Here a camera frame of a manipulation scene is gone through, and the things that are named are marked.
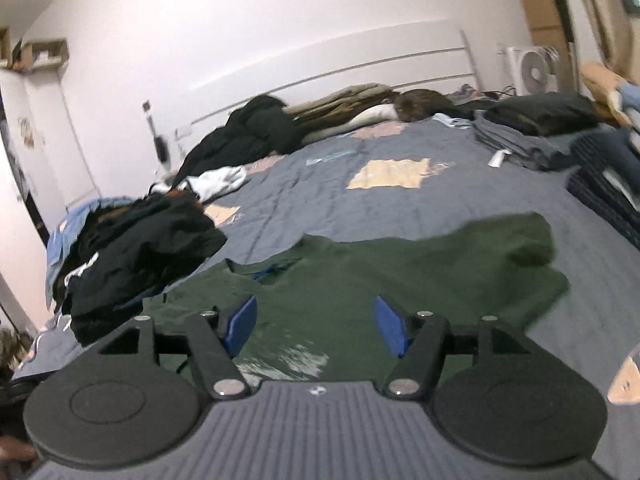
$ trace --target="white wall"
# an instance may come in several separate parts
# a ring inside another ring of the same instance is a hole
[[[453,18],[486,88],[510,83],[497,44],[529,44],[520,0],[55,0],[28,32],[66,36],[63,91],[104,196],[158,168],[142,103],[166,102],[267,56],[370,28]]]

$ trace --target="green shirt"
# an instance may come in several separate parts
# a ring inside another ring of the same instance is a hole
[[[565,276],[548,266],[553,257],[550,227],[539,214],[473,221],[417,241],[340,243],[307,235],[260,264],[225,260],[145,300],[144,314],[159,324],[180,323],[255,294],[258,321],[235,360],[254,383],[382,380],[397,359],[376,325],[377,295],[410,313],[443,314],[452,324],[492,315],[524,328],[568,289]]]

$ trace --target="white cloth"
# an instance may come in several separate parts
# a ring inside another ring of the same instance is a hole
[[[435,114],[431,119],[433,119],[434,121],[438,121],[439,123],[442,123],[449,128],[457,128],[459,130],[468,130],[472,126],[471,121],[449,117],[446,114]]]
[[[74,269],[70,273],[68,273],[68,275],[65,276],[65,286],[69,286],[69,281],[73,276],[82,276],[82,273],[85,272],[89,267],[91,267],[97,259],[98,253],[95,253],[87,263],[82,264],[77,269]]]
[[[327,139],[347,132],[352,132],[363,126],[371,126],[372,124],[383,123],[384,121],[397,121],[398,113],[393,104],[375,105],[371,108],[367,108],[363,112],[356,115],[348,123],[340,124],[340,126],[333,126],[331,128],[325,128],[324,130],[318,130],[307,134],[302,139],[302,145],[306,146],[318,140]]]
[[[193,191],[201,202],[229,194],[238,189],[247,180],[244,166],[225,166],[217,170],[205,171],[200,176],[188,176],[176,189]],[[154,184],[151,193],[167,193],[171,188],[162,182]]]

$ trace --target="cardboard box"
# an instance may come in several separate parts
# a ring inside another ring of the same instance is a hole
[[[22,72],[57,68],[68,59],[69,47],[66,40],[25,41],[20,51],[20,68]]]
[[[11,40],[9,29],[0,27],[0,68],[11,66]]]

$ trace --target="gray plastic surface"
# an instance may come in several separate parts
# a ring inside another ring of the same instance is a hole
[[[517,471],[481,462],[444,439],[421,406],[371,383],[267,381],[244,400],[214,405],[186,442],[118,471],[44,463],[33,480],[595,480],[593,465]]]

